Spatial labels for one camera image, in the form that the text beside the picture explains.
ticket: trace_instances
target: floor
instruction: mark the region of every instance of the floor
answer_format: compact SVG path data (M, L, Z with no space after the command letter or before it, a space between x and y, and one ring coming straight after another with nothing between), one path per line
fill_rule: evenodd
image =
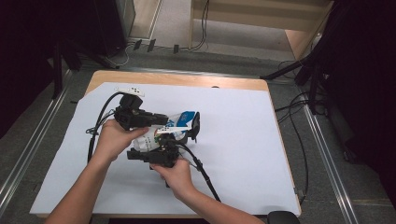
M167 7L166 3L173 4L174 2L181 4L181 1L163 1L163 9ZM161 14L162 12L160 11L158 21L164 16ZM246 27L234 27L233 29L240 29L238 32L241 34L247 32L245 30L247 29ZM246 49L246 52L243 50L228 51L229 46L239 48L239 45L242 45L238 44L241 43L239 42L240 35L236 35L237 38L235 38L235 34L226 33L226 37L223 38L226 38L227 41L222 42L221 40L218 42L227 43L227 45L220 44L216 46L214 42L219 37L214 37L214 33L208 32L208 49L206 52L181 51L178 54L174 54L172 49L164 47L173 47L175 43L179 43L182 46L184 43L182 41L185 40L183 38L161 37L160 34L162 33L167 35L164 30L166 28L161 28L161 25L157 23L153 32L153 36L157 38L157 47L154 51L147 52L147 46L142 46L138 50L128 49L130 60L124 66L121 66L120 70L132 71L139 69L144 71L145 68L149 68L158 69L157 71L159 72L163 70L168 72L192 71L208 73L210 76L258 78L261 75L271 74L279 67L290 63L282 63L283 61L293 60L288 43L283 41L286 36L279 31L276 31L276 35L266 34L270 37L275 37L275 39L283 39L279 41L279 44L274 44L272 42L274 41L273 39L269 40L269 43L262 43L262 49L256 49L256 45L242 42L245 45L243 49ZM19 186L15 189L16 191L4 214L0 217L0 223L43 222L42 218L29 214L30 208L39 192L40 184L45 178L57 148L63 141L68 123L73 117L76 102L83 97L93 72L103 69L83 55L81 60L83 61L82 68L79 71L67 72L69 76L65 76L70 77L70 82L64 99L37 147ZM111 60L117 63L124 63L126 55L121 52L120 55L111 58ZM293 77L293 73L287 74L287 77L280 77L275 81L268 82L274 108L288 105L290 100L300 93L299 88L288 77ZM0 148L4 152L0 158L2 164L0 181L2 186L28 144L36 125L51 103L51 95L52 86L49 85L20 116L7 135L0 139ZM279 112L276 115L281 118L284 113ZM309 171L309 188L302 204L302 215L299 217L301 223L396 223L395 209L380 185L376 173L364 164L351 164L345 161L341 149L342 145L338 141L329 120L324 116L315 116L315 119L318 120L320 129L325 136L331 158L350 198L351 207L356 218L348 220L342 213L339 199L334 192L332 179L318 148L317 139L312 132L306 112L302 109L293 115L293 120L305 147ZM279 123L279 129L284 141L294 183L298 189L303 189L305 183L304 158L296 132L293 130L289 119ZM93 223L107 222L108 220L103 218L95 218L93 221Z

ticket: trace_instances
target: white table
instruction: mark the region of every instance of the white table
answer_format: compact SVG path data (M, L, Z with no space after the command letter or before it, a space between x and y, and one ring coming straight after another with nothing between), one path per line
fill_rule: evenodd
M85 131L94 125L115 87L140 88L146 93L140 108L149 112L201 113L198 143L190 141L188 146L204 164L224 203L253 215L267 215L274 210L301 214L265 81L113 71L93 75L88 93L78 102L64 141L35 199L32 214L46 217L76 181L86 165L91 138ZM108 109L115 108L119 100L115 98ZM194 169L191 174L196 188L212 196L202 175ZM175 199L147 163L127 160L126 150L111 164L93 214L197 217Z

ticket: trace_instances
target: table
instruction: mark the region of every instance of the table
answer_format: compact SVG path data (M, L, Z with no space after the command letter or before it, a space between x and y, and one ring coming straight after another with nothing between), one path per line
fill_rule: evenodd
M200 111L202 127L198 143L190 141L188 146L204 164L224 203L253 215L275 210L301 214L265 81L115 71L94 73L31 214L46 217L70 189L86 165L91 137L85 130L93 126L115 87L131 85L146 93L141 108L147 111L167 115L184 110ZM108 108L117 105L115 100ZM201 174L192 169L191 175L195 187L212 196ZM128 161L126 151L111 164L93 215L197 217L174 198L148 164Z
M191 0L189 48L193 20L202 18L205 3ZM332 4L329 0L210 0L207 19L284 29L294 57L299 60L324 28Z

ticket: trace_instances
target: gray floor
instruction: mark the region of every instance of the gray floor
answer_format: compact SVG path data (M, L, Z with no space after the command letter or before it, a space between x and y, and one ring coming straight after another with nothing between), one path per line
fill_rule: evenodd
M146 53L146 47L130 51L131 60L121 68L130 71L136 67L177 71L197 71L227 76L257 78L277 70L279 62L245 57L218 55L211 53L180 52L173 54L171 49L155 49ZM114 60L124 60L122 56ZM96 63L83 60L79 72L73 72L70 89L64 102L51 123L41 145L38 148L26 174L17 188L0 223L42 223L43 219L29 215L29 210L39 191L51 161L63 141L68 122L73 116L76 104L90 81L92 73L101 69ZM282 77L277 82L269 82L274 107L288 105L299 93L289 79ZM35 126L50 103L52 87L46 88L36 101L18 119L8 134L0 140L2 155L0 162L1 183L4 183L19 154L26 145ZM318 152L311 129L303 110L293 116L297 129L302 136L309 166L309 190L302 205L302 223L345 223L332 189L328 174ZM322 131L326 136L332 157L342 177L346 190L353 202L359 223L396 223L396 213L386 193L382 189L376 173L364 164L350 164L343 159L340 143L332 125L325 117L318 117ZM298 189L304 187L304 160L296 134L290 121L279 125L290 169ZM94 223L106 223L105 219L96 219Z

